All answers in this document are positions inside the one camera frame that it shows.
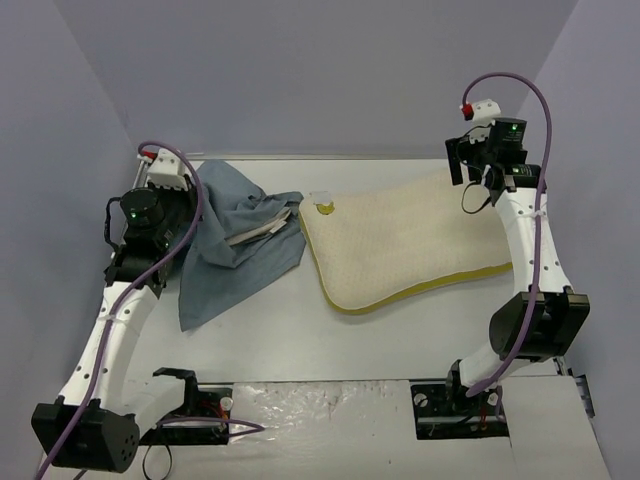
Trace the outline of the blue-grey pillowcase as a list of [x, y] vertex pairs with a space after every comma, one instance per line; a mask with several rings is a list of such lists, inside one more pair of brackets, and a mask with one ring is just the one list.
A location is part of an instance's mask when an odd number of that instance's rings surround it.
[[198, 169], [202, 220], [182, 264], [179, 323], [196, 329], [299, 266], [298, 191], [268, 194], [226, 162]]

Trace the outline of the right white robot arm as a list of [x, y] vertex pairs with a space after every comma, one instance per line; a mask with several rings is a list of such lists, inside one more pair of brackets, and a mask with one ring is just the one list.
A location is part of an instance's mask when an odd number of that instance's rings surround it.
[[472, 185], [488, 191], [514, 275], [513, 296], [491, 317], [487, 343], [452, 366], [443, 398], [457, 413], [469, 411], [480, 393], [516, 370], [564, 355], [590, 312], [588, 296], [574, 290], [559, 260], [545, 170], [526, 161], [526, 126], [508, 117], [476, 120], [445, 143], [453, 184], [461, 184], [467, 172]]

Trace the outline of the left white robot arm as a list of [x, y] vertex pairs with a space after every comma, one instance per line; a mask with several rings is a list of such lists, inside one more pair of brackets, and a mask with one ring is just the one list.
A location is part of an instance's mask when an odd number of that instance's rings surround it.
[[182, 175], [150, 180], [115, 198], [125, 217], [122, 239], [105, 270], [102, 304], [80, 360], [51, 403], [36, 405], [32, 429], [49, 467], [122, 473], [140, 439], [170, 411], [195, 415], [201, 393], [185, 380], [155, 373], [131, 400], [125, 376], [142, 327], [166, 286], [174, 257], [191, 240], [203, 210], [203, 187]]

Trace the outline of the cream yellow-edged pillow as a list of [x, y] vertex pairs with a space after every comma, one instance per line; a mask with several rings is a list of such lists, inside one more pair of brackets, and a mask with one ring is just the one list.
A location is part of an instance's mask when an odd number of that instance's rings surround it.
[[498, 214], [485, 208], [468, 215], [461, 200], [444, 169], [372, 192], [307, 195], [299, 219], [327, 303], [365, 314], [510, 271]]

